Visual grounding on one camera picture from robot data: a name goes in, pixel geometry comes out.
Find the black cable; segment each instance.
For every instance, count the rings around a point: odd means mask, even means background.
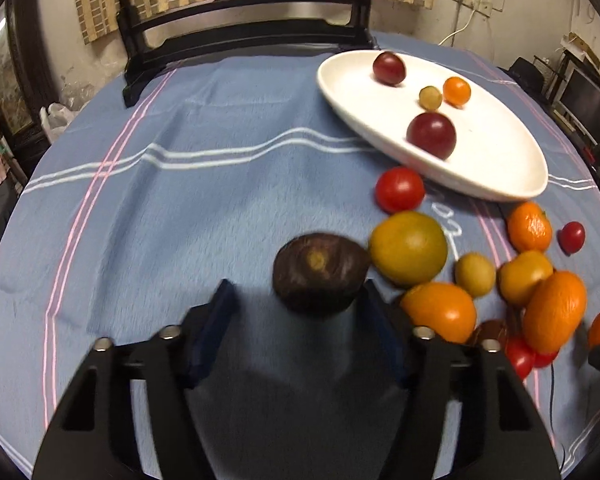
[[[554,391],[555,391],[555,371],[554,364],[551,363],[551,392],[549,393],[549,425],[551,426],[551,432],[554,434]],[[562,464],[560,464],[560,471],[564,468],[564,463],[567,461],[567,450],[564,449],[563,444],[560,443],[560,447],[562,448]]]

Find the mirror stand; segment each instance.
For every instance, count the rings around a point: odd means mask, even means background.
[[[125,68],[125,105],[135,105],[142,90],[172,62],[224,52],[235,48],[278,44],[331,44],[343,48],[373,48],[369,33],[371,0],[210,0],[142,21],[131,0],[119,0],[118,27],[125,44],[128,61]],[[351,18],[345,25],[335,25],[320,18],[287,18],[266,22],[237,23],[190,32],[165,40],[158,47],[149,47],[144,32],[165,23],[189,16],[259,4],[317,2],[346,4]]]

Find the screw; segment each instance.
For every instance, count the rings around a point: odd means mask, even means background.
[[[180,327],[178,325],[167,325],[160,330],[162,339],[175,339],[180,335]]]
[[[497,339],[485,339],[482,342],[482,348],[487,352],[499,352],[502,350],[502,346]]]
[[[96,339],[93,343],[93,349],[96,352],[104,352],[105,350],[109,350],[113,346],[113,341],[108,337],[101,337]]]
[[[433,332],[428,326],[417,326],[413,329],[413,335],[418,339],[433,339],[436,336],[436,333]]]

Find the white plate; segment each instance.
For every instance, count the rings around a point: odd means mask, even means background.
[[[420,59],[398,54],[407,77],[397,87],[376,81],[372,65],[377,50],[354,50],[325,60],[318,86],[336,113],[381,152],[418,173],[461,193],[485,200],[527,200],[544,191],[548,170],[538,143],[502,102],[465,76]],[[440,113],[456,127],[458,140],[447,160],[406,140],[411,120],[424,112],[418,94],[460,76],[472,97],[462,108],[443,103]]]

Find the white plastic bag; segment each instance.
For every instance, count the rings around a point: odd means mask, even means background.
[[[60,135],[64,133],[67,126],[71,124],[78,112],[72,112],[66,106],[58,103],[49,105],[49,110],[40,108],[40,121],[46,138],[53,144]]]

